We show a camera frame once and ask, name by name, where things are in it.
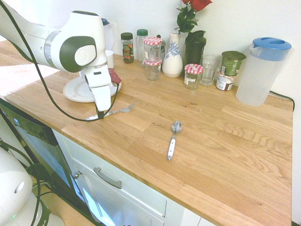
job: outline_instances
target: metal spoon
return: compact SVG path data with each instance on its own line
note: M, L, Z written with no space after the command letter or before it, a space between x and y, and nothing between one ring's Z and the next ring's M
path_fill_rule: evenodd
M167 154L167 160L171 160L174 154L174 146L175 146L175 135L182 130L182 125L179 121L175 121L171 126L171 131L174 133L173 138L170 141L168 154Z

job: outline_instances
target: white plate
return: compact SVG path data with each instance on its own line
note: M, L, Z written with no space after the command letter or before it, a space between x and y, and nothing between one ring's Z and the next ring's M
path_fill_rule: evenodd
M117 84L112 82L110 85L111 96L116 93ZM77 77L69 81L63 90L65 97L76 102L90 103L94 102L92 92L89 89L88 84L81 77Z

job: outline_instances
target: drawer handle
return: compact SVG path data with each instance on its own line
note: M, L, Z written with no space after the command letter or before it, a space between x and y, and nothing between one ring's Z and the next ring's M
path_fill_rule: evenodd
M103 173L100 172L100 171L102 170L102 168L100 168L100 167L96 168L96 167L95 167L93 170L94 170L94 172L95 172L101 179L103 179L103 180L104 180L105 182L107 182L108 184L110 184L110 185L112 185L112 186L114 186L114 187L116 187L116 188L119 188L119 189L122 188L122 181L119 180L119 181L115 182L115 181L111 180L110 178L106 177Z

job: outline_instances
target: red rose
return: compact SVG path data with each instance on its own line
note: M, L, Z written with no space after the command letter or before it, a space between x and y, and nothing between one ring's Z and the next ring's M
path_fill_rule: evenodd
M192 5L193 9L195 9L197 12L201 11L207 5L212 3L210 0L182 0L182 1L185 4L187 4L190 1L190 4Z

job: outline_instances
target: drinking glass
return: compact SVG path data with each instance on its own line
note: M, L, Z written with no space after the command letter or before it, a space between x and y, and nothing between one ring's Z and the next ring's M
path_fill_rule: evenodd
M201 65L204 68L200 83L204 86L210 86L213 83L214 73L221 59L220 55L206 53L202 55Z

